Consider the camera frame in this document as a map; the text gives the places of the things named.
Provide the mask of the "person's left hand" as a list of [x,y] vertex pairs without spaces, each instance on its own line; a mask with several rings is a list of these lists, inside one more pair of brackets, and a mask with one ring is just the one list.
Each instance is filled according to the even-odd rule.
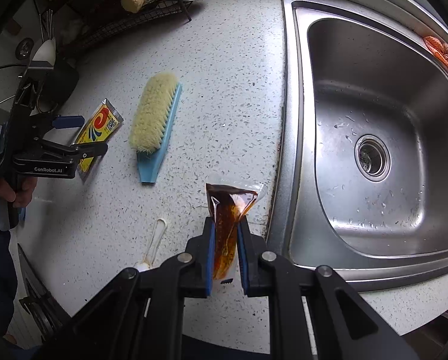
[[0,180],[0,198],[12,203],[16,208],[24,208],[30,204],[36,185],[37,179],[35,177],[27,177],[21,190],[16,192],[5,180]]

